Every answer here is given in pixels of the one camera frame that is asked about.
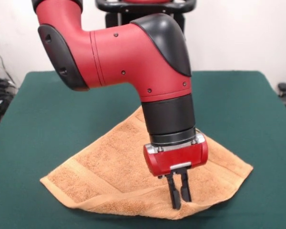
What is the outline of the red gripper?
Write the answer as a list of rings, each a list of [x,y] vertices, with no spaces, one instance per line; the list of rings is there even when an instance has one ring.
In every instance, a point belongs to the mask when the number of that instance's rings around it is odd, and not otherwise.
[[[185,202],[192,201],[186,168],[198,167],[207,162],[208,145],[204,134],[198,132],[193,140],[174,146],[146,144],[143,146],[143,155],[153,176],[166,175],[173,209],[181,208],[180,194],[171,173],[177,169],[183,168],[180,172],[182,199]]]

